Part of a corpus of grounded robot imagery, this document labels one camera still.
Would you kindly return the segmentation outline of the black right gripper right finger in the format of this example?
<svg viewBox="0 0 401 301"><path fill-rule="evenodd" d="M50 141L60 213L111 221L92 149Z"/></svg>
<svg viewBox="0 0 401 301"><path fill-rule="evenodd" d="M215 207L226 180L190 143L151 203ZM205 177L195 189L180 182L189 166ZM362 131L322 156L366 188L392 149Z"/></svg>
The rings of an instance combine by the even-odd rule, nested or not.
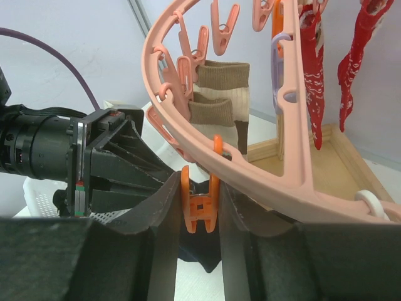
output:
<svg viewBox="0 0 401 301"><path fill-rule="evenodd" d="M400 226L298 223L227 184L219 209L227 300L399 300Z"/></svg>

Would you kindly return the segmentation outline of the orange clothes peg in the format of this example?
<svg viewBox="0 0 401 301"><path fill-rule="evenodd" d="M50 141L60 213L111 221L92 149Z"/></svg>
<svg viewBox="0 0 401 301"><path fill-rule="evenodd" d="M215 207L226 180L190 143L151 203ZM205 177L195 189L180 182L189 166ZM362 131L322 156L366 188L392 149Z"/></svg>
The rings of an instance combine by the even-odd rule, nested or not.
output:
<svg viewBox="0 0 401 301"><path fill-rule="evenodd" d="M187 231L194 234L197 222L204 221L206 232L212 233L216 228L219 210L220 179L210 173L208 193L191 194L189 167L184 166L180 173L180 190Z"/></svg>

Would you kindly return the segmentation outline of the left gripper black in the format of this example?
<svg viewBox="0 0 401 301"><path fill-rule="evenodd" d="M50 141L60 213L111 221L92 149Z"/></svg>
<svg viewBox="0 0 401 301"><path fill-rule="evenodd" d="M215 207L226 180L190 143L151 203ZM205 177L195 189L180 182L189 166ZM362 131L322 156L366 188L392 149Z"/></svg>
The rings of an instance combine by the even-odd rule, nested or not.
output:
<svg viewBox="0 0 401 301"><path fill-rule="evenodd" d="M173 169L142 140L141 109L106 109L72 122L64 215L131 209L155 194Z"/></svg>

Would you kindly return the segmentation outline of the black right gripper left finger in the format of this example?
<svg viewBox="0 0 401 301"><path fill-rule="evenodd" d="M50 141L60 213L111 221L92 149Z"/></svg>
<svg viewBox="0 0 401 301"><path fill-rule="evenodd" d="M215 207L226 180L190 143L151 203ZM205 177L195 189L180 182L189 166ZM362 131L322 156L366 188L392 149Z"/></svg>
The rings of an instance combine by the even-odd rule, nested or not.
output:
<svg viewBox="0 0 401 301"><path fill-rule="evenodd" d="M182 213L180 173L101 224L1 220L2 300L173 300Z"/></svg>

